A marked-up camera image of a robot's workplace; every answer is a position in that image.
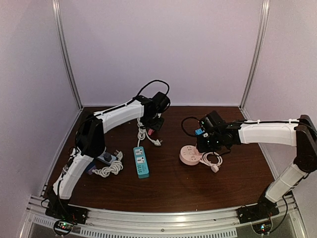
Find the table surface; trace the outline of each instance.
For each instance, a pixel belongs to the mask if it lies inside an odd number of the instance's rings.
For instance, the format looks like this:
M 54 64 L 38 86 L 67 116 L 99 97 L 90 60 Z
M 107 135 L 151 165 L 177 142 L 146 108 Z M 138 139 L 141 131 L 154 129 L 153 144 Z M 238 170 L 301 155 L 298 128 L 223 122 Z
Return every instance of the table surface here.
M 85 108 L 100 111 L 104 108 Z M 243 119 L 237 107 L 170 107 L 162 116 L 164 125 L 153 139 L 163 140 L 161 147 L 149 140 L 141 142 L 147 156 L 150 177 L 139 179 L 133 156 L 137 146 L 136 120 L 118 126 L 107 134 L 107 151 L 123 152 L 123 170 L 107 178 L 84 173 L 79 179 L 70 204 L 127 212 L 202 211 L 257 202 L 263 190 L 273 181 L 268 164 L 258 144 L 235 145 L 223 156 L 218 173 L 199 163 L 187 166 L 180 162 L 179 152 L 184 145 L 195 145 L 196 139 L 184 134 L 180 122 L 188 116 L 203 117 L 212 110 L 227 122 Z M 74 145 L 75 131 L 71 132 L 56 163 L 49 185 L 58 178 L 68 160 L 68 149 Z M 188 131 L 198 128 L 195 120 L 185 122 Z M 97 168 L 104 165 L 96 161 Z

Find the coiled white cord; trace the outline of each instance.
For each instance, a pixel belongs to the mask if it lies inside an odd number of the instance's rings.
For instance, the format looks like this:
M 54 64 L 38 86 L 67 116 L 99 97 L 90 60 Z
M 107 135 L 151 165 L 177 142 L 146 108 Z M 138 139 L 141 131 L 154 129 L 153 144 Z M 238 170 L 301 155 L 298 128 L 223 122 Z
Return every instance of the coiled white cord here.
M 218 159 L 218 163 L 214 164 L 208 160 L 208 155 L 214 155 Z M 208 152 L 204 153 L 202 158 L 199 160 L 200 163 L 203 163 L 204 165 L 207 165 L 211 168 L 211 170 L 215 173 L 219 171 L 219 167 L 221 166 L 223 160 L 222 157 L 217 152 Z
M 147 130 L 144 127 L 144 125 L 140 122 L 140 118 L 137 119 L 138 120 L 138 128 L 139 128 L 139 132 L 138 132 L 138 147 L 140 146 L 140 141 L 144 140 L 145 137 L 147 137 L 155 146 L 161 146 L 161 140 L 152 140 L 150 138 L 150 136 L 147 133 Z
M 109 167 L 103 167 L 101 170 L 93 170 L 93 173 L 106 178 L 110 175 L 110 173 L 117 175 L 119 171 L 122 169 L 123 169 L 122 162 L 119 160 L 116 160 L 112 162 L 112 164 Z

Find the pink power strip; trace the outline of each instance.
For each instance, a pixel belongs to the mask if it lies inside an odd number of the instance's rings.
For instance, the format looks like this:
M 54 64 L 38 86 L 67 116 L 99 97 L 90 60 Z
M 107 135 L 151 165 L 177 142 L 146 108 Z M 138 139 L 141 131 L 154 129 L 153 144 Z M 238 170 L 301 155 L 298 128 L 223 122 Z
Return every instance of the pink power strip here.
M 199 153 L 195 146 L 185 145 L 180 150 L 179 159 L 186 165 L 196 165 L 202 156 L 203 154 Z

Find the blue power strip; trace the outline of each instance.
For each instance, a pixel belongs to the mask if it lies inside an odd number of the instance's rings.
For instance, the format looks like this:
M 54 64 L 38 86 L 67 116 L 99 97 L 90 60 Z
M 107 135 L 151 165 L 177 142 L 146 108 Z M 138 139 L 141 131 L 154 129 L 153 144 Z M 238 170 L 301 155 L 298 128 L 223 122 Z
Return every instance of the blue power strip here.
M 147 178 L 150 173 L 143 146 L 134 147 L 133 152 L 139 179 Z

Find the white wall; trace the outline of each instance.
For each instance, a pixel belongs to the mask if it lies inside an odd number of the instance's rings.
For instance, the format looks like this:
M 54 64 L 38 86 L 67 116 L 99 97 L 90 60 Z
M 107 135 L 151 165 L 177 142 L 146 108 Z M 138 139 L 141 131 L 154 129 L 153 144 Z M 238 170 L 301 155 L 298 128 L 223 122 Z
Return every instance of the white wall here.
M 61 1 L 83 104 L 125 102 L 160 78 L 173 105 L 239 105 L 261 7 L 262 0 Z
M 317 1 L 270 2 L 264 46 L 246 110 L 252 119 L 288 119 L 308 114 L 317 125 Z M 266 146 L 280 174 L 295 148 Z M 317 173 L 295 189 L 309 237 L 316 237 Z
M 77 114 L 51 0 L 0 1 L 0 237 L 16 237 Z

